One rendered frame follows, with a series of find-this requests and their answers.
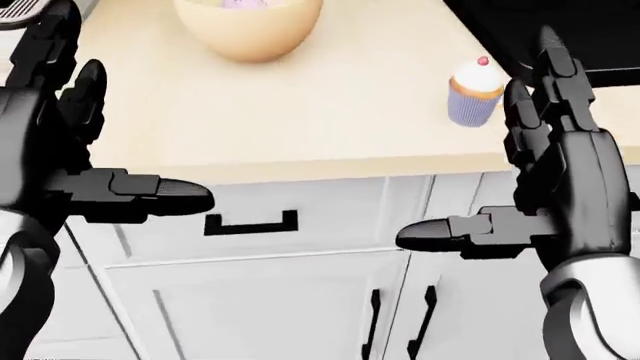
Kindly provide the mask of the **black tray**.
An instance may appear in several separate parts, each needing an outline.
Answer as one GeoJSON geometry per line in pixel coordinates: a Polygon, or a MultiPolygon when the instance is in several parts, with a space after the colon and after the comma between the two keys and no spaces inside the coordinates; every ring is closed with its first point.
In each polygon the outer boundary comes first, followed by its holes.
{"type": "Polygon", "coordinates": [[[510,77],[533,86],[532,50],[550,26],[591,86],[640,86],[640,0],[443,0],[510,77]]]}

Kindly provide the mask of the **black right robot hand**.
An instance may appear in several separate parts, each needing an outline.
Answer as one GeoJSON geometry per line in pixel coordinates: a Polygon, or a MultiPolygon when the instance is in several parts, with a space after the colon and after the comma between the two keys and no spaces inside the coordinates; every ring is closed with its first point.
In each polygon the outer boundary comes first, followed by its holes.
{"type": "Polygon", "coordinates": [[[590,112],[595,95],[584,68],[549,26],[531,53],[534,90],[513,79],[504,95],[504,147],[519,171],[513,205],[411,224],[397,234],[399,248],[466,260],[512,259],[534,248],[546,269],[629,253],[634,197],[614,137],[590,112]]]}

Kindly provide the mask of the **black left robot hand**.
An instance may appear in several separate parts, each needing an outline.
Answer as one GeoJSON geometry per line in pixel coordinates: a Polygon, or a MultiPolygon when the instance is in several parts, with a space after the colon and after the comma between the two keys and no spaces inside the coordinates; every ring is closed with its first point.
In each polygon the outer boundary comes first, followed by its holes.
{"type": "Polygon", "coordinates": [[[96,168],[88,147],[105,119],[107,73],[75,54],[82,16],[74,0],[45,0],[0,87],[0,208],[44,223],[141,224],[149,216],[207,212],[211,192],[191,182],[96,168]]]}

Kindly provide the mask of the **grey ribbed appliance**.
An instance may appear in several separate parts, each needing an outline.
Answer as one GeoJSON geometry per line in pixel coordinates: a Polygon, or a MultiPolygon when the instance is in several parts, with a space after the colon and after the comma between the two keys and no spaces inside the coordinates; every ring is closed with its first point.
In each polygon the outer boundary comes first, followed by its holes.
{"type": "Polygon", "coordinates": [[[0,6],[0,23],[19,23],[39,15],[50,0],[12,0],[6,7],[0,6]]]}

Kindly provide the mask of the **beige bowl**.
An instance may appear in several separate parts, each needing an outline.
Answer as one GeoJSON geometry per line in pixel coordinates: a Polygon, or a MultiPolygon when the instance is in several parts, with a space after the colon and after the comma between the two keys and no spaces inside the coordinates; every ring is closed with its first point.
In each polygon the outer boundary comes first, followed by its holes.
{"type": "Polygon", "coordinates": [[[187,31],[234,62],[270,62],[311,34],[323,0],[173,0],[187,31]]]}

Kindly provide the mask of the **white cabinet drawer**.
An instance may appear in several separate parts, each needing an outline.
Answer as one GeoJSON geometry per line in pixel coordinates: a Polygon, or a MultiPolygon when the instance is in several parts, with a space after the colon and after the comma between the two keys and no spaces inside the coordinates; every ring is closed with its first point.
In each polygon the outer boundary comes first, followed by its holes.
{"type": "Polygon", "coordinates": [[[217,185],[206,214],[68,224],[101,265],[390,248],[407,224],[509,205],[514,188],[509,172],[217,185]]]}

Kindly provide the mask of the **white cabinet door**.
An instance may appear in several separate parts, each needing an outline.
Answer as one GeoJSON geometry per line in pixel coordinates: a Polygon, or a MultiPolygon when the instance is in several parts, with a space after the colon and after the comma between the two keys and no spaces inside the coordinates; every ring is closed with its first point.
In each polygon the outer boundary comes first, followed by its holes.
{"type": "Polygon", "coordinates": [[[509,260],[410,254],[384,360],[410,360],[434,285],[438,302],[416,360],[549,360],[542,341],[546,275],[532,249],[509,260]]]}
{"type": "Polygon", "coordinates": [[[408,255],[366,251],[107,269],[143,360],[382,360],[408,255]]]}

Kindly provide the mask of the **cupcake with white frosting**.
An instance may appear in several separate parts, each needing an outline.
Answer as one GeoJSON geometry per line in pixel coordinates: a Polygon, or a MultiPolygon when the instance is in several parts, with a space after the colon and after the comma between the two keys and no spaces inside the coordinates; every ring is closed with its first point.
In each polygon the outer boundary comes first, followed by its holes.
{"type": "Polygon", "coordinates": [[[488,122],[503,92],[499,71],[488,56],[480,56],[458,68],[449,79],[449,119],[457,125],[479,128],[488,122]]]}

